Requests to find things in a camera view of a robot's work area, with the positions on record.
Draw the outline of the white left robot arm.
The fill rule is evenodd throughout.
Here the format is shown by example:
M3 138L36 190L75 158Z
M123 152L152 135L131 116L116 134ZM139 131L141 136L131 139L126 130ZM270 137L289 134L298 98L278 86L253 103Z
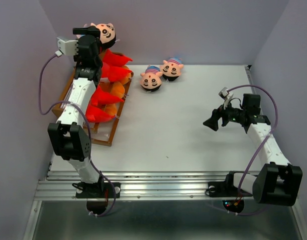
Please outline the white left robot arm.
M104 179L91 160L91 131L84 131L89 122L86 111L95 93L103 63L101 31L95 26L73 28L76 40L58 38L58 49L66 56L73 56L76 63L69 98L55 123L48 126L48 135L54 153L70 163L80 176L80 183L73 186L79 194L100 197L105 191Z

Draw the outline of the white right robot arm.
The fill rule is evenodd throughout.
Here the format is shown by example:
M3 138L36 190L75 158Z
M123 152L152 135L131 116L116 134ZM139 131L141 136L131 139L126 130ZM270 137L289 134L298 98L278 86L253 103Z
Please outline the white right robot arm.
M212 111L203 125L217 131L218 121L240 124L245 133L260 148L256 151L262 168L257 175L243 171L230 171L224 181L210 181L206 195L214 198L253 197L256 203L293 206L296 202L303 171L284 156L272 134L271 122L261 114L261 97L245 93L238 108L233 107L233 94L222 95L224 103Z

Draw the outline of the orange shark plush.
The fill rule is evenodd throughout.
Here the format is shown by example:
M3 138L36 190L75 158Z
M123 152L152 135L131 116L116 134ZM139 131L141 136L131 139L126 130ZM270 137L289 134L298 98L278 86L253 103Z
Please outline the orange shark plush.
M126 89L121 82L106 82L102 85L102 90L108 92L111 95L123 99L126 97Z
M132 78L133 78L133 76L134 76L134 72L131 71L126 65L122 66L122 68L123 68L123 69L126 69L126 70L129 70L129 73L128 73L125 77L123 77L123 78L121 78L121 79L119 80L119 82L120 82L122 85L125 85L125 84L127 84L129 81L132 80Z
M120 119L120 117L118 116L118 108L117 105L115 103L113 104L107 104L104 107L104 112L107 113L112 119Z

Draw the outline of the red shark plush back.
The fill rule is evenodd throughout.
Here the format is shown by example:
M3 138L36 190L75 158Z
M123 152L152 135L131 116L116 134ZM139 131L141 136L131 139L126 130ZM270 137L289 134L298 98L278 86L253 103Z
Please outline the red shark plush back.
M98 107L88 105L85 116L90 123L105 123L113 118Z

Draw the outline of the red shark plush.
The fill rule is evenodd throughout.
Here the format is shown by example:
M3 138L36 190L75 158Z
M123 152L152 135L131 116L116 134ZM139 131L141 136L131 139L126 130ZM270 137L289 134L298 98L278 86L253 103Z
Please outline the red shark plush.
M113 118L98 107L88 105L85 116L90 123L105 123Z
M101 68L100 79L108 79L109 82L117 82L125 78L131 72L130 69L112 66L104 62Z
M133 59L122 53L112 52L110 49L107 49L105 51L102 61L110 66L123 67L127 63L132 62Z
M101 86L96 88L96 91L91 96L90 105L97 107L100 105L116 104L124 102L122 98L111 95L109 92L102 90Z

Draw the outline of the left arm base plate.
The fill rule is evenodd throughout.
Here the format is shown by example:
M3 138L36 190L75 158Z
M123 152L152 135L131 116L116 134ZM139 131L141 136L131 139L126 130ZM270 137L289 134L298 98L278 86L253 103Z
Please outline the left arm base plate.
M102 183L84 183L78 182L73 183L72 186L75 188L75 197L77 199L113 199L114 197L120 197L121 183L114 182L115 193L112 185L109 182Z

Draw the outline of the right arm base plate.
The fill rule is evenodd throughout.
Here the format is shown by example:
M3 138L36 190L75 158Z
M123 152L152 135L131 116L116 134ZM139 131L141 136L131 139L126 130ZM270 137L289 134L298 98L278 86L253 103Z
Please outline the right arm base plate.
M210 181L207 183L205 195L211 198L235 197L235 191L225 181Z

